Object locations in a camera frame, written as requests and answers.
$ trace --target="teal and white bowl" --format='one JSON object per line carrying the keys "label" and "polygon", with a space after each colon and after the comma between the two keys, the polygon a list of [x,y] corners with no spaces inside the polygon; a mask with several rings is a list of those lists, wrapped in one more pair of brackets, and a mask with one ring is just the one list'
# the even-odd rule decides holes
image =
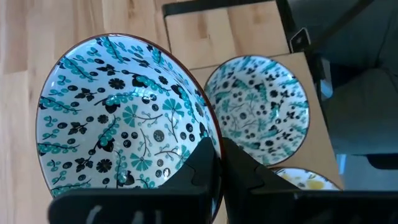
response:
{"label": "teal and white bowl", "polygon": [[223,137],[265,166],[288,159],[307,135],[305,91],[294,74],[274,60],[232,58],[211,74],[205,93]]}
{"label": "teal and white bowl", "polygon": [[77,188],[155,188],[219,127],[203,90],[167,51],[105,34],[70,49],[42,90],[36,140],[53,196]]}

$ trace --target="bowl rim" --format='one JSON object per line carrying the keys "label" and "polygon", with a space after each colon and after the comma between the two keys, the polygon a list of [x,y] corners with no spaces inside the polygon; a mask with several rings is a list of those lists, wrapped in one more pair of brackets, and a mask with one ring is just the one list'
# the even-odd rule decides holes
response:
{"label": "bowl rim", "polygon": [[330,180],[329,178],[325,177],[325,175],[322,175],[322,174],[320,174],[320,173],[318,173],[318,172],[315,172],[315,171],[313,171],[313,170],[311,170],[311,169],[306,169],[306,168],[302,168],[302,167],[295,167],[295,166],[288,166],[288,167],[273,167],[273,168],[270,168],[270,170],[273,171],[273,172],[276,172],[276,171],[281,170],[281,169],[300,169],[300,170],[304,170],[304,171],[309,171],[309,172],[312,172],[312,173],[314,173],[314,174],[316,174],[316,175],[318,175],[318,176],[320,176],[320,177],[325,178],[327,181],[331,182],[337,189],[339,189],[339,190],[344,190],[344,189],[342,189],[341,187],[339,187],[339,185],[337,185],[334,181],[332,181],[332,180]]}
{"label": "bowl rim", "polygon": [[[279,65],[283,66],[287,71],[289,71],[290,74],[293,74],[293,75],[294,75],[294,73],[293,73],[292,71],[290,71],[290,69],[288,69],[283,63],[280,63],[280,62],[277,61],[277,60],[271,59],[270,57],[267,57],[267,56],[264,56],[264,55],[257,55],[257,54],[239,55],[239,56],[235,56],[235,57],[233,57],[233,58],[230,58],[230,59],[226,60],[225,62],[221,63],[219,66],[217,66],[217,67],[214,69],[214,71],[211,73],[211,75],[207,78],[207,80],[206,80],[206,82],[205,82],[204,88],[207,86],[207,83],[209,82],[210,78],[214,75],[214,73],[215,73],[221,66],[223,66],[224,64],[226,64],[226,63],[228,63],[228,62],[230,62],[230,61],[232,61],[232,60],[234,60],[234,59],[243,58],[243,57],[247,57],[247,56],[250,56],[250,57],[261,57],[261,58],[265,58],[265,59],[268,59],[268,60],[276,61]],[[303,146],[303,143],[304,143],[305,140],[307,139],[308,132],[310,131],[310,126],[311,126],[311,106],[310,106],[310,101],[308,100],[308,94],[307,94],[307,92],[306,92],[304,86],[302,85],[301,81],[300,81],[297,77],[296,77],[296,79],[298,80],[298,84],[299,84],[299,85],[301,86],[301,88],[303,89],[303,92],[304,92],[304,94],[305,94],[305,98],[306,98],[306,100],[308,101],[308,126],[307,126],[307,132],[305,133],[305,136],[304,136],[304,138],[303,138],[303,141],[302,141],[302,142],[300,143],[300,145],[297,147],[296,151],[293,152],[293,154],[291,154],[290,156],[286,157],[285,159],[283,159],[283,160],[281,160],[281,161],[279,161],[279,162],[277,162],[277,163],[275,163],[275,164],[264,165],[264,166],[266,166],[266,167],[274,167],[274,166],[276,166],[276,165],[279,165],[279,164],[285,162],[286,160],[290,159],[291,157],[293,157],[293,156],[296,154],[296,152],[298,152],[298,151],[301,149],[301,147]]]}
{"label": "bowl rim", "polygon": [[[218,142],[220,144],[220,154],[221,154],[221,160],[225,157],[225,151],[224,151],[224,144],[223,144],[223,136],[221,135],[221,128],[220,125],[218,124],[218,120],[216,117],[216,114],[213,110],[213,108],[211,107],[211,103],[209,101],[209,99],[206,96],[206,93],[203,89],[203,87],[198,83],[198,81],[196,80],[196,78],[192,75],[191,71],[180,61],[178,60],[176,57],[174,57],[168,50],[165,50],[163,47],[161,47],[158,44],[153,43],[150,40],[147,40],[143,37],[138,37],[136,35],[131,35],[131,34],[124,34],[124,33],[118,33],[118,32],[112,32],[112,33],[104,33],[104,34],[98,34],[98,35],[93,35],[89,38],[85,38],[81,41],[79,41],[78,43],[74,44],[73,46],[71,46],[63,55],[60,56],[60,58],[55,62],[54,66],[51,68],[51,70],[49,71],[49,74],[47,75],[47,78],[45,79],[43,85],[42,85],[42,90],[40,91],[40,95],[39,95],[39,99],[37,100],[37,106],[36,106],[36,118],[35,118],[35,147],[36,147],[36,154],[37,154],[37,158],[39,160],[39,164],[40,164],[40,170],[42,171],[42,177],[44,178],[45,184],[50,192],[50,195],[52,196],[52,198],[55,198],[53,196],[53,194],[51,193],[51,189],[50,189],[50,185],[49,182],[47,181],[47,179],[45,178],[45,173],[43,170],[43,164],[42,161],[40,160],[40,155],[39,155],[39,151],[37,149],[37,118],[39,117],[39,105],[40,105],[40,96],[42,96],[42,93],[44,91],[44,88],[51,76],[51,74],[53,73],[53,71],[56,69],[57,64],[61,61],[62,58],[64,58],[64,56],[66,56],[67,54],[69,54],[72,50],[75,50],[76,48],[78,48],[79,46],[83,45],[86,42],[89,42],[93,39],[96,39],[98,37],[128,37],[130,39],[136,39],[136,40],[140,40],[143,43],[146,44],[150,44],[152,46],[154,46],[155,48],[157,48],[158,50],[160,50],[163,54],[166,54],[171,60],[173,60],[189,77],[189,79],[191,79],[191,81],[193,82],[193,84],[197,87],[197,90],[200,92],[200,94],[202,95],[203,99],[205,100],[206,106],[209,109],[209,113],[211,118],[213,119],[215,128],[216,128],[216,133],[217,133],[217,137],[218,137]],[[218,203],[217,203],[217,208],[216,208],[216,212],[215,214],[218,213],[218,210],[220,208],[221,205],[221,201],[223,199],[223,191],[221,189],[221,193],[220,193],[220,198],[218,199]]]}

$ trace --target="wooden floor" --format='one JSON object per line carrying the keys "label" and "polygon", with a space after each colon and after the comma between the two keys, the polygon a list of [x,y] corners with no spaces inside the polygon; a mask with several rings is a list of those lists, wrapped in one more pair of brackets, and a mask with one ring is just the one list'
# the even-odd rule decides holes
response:
{"label": "wooden floor", "polygon": [[47,222],[51,196],[35,149],[35,114],[59,56],[105,32],[167,49],[161,5],[175,1],[0,0],[0,224]]}

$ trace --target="bowl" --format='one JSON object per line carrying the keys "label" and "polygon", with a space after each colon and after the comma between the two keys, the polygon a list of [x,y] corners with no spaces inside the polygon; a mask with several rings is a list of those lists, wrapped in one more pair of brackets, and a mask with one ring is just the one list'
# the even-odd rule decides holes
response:
{"label": "bowl", "polygon": [[296,167],[284,167],[273,171],[301,190],[340,190],[332,181],[314,171]]}
{"label": "bowl", "polygon": [[53,196],[77,188],[156,188],[201,138],[221,157],[203,90],[170,53],[140,37],[104,34],[72,47],[40,95],[36,140]]}
{"label": "bowl", "polygon": [[222,135],[265,166],[288,159],[307,135],[304,89],[274,60],[255,55],[232,58],[211,74],[205,93]]}

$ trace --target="patterned bowl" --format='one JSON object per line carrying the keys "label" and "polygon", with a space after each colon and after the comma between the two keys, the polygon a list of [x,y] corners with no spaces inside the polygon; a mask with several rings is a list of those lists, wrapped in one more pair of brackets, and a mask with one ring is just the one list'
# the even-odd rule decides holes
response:
{"label": "patterned bowl", "polygon": [[53,67],[39,101],[37,150],[51,193],[157,187],[207,136],[220,157],[207,101],[190,72],[147,40],[80,42]]}
{"label": "patterned bowl", "polygon": [[274,172],[302,190],[340,190],[326,177],[306,169],[285,167]]}
{"label": "patterned bowl", "polygon": [[242,56],[220,65],[205,93],[224,137],[266,166],[280,163],[300,147],[309,125],[304,89],[278,62]]}

